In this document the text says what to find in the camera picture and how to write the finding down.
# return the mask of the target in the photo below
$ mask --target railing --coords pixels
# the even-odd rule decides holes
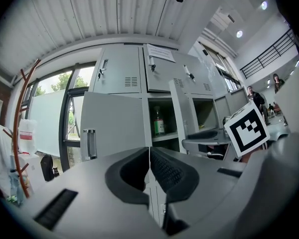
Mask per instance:
[[[268,66],[270,63],[281,57],[287,50],[295,44],[294,35],[291,29],[283,34],[273,45],[261,53],[253,61],[240,69],[245,78],[248,79],[253,74]]]

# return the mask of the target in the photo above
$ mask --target open locker door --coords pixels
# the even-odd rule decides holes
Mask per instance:
[[[81,155],[97,158],[145,146],[142,100],[85,92],[81,116]]]
[[[198,132],[198,121],[192,98],[188,98],[183,90],[174,82],[169,82],[170,94],[173,101],[176,126],[181,153],[187,153],[181,142],[189,134]]]

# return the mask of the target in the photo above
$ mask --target ceiling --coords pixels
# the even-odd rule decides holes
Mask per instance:
[[[270,80],[270,86],[274,85],[274,74],[278,74],[280,79],[283,79],[284,81],[287,80],[290,77],[290,73],[296,69],[295,65],[297,61],[299,60],[299,56],[296,56],[292,60],[290,60],[288,63],[283,65],[282,67],[278,68],[276,71],[271,73],[270,75],[262,78],[261,80],[257,81],[252,85],[254,91],[260,92],[263,89],[267,88],[268,86],[268,80]]]
[[[15,0],[0,21],[0,68],[15,75],[70,43],[111,34],[178,41],[195,6],[195,0]]]
[[[263,1],[268,3],[266,10],[261,9]],[[224,0],[206,28],[237,53],[274,13],[278,13],[275,0]],[[241,38],[236,37],[239,30]]]

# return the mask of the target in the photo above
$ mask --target black backpack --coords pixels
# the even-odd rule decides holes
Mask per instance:
[[[41,159],[41,168],[45,181],[51,181],[54,178],[53,160],[51,155],[45,154]]]

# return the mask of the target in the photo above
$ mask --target locker door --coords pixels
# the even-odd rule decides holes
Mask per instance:
[[[189,134],[196,133],[195,124],[198,124],[198,122],[194,102],[192,98],[188,98],[185,95],[183,90],[174,81],[170,81],[169,86],[175,111],[179,150],[181,153],[187,153],[181,142]]]
[[[187,93],[184,87],[184,80],[186,75],[184,73],[182,64],[174,63],[165,59],[153,57],[155,63],[155,70],[152,72],[151,66],[148,63],[148,49],[144,45],[144,60],[145,71],[148,82],[148,91],[155,92],[169,92],[168,82],[173,80],[180,88]]]
[[[93,92],[140,93],[139,49],[126,46],[105,48]]]
[[[81,155],[102,157],[144,147],[142,100],[85,92],[81,116]]]
[[[208,69],[199,61],[198,58],[181,53],[175,53],[174,59],[183,66],[185,74],[184,84],[189,93],[213,95],[213,91],[208,79]],[[186,73],[191,73],[195,77],[191,79]]]

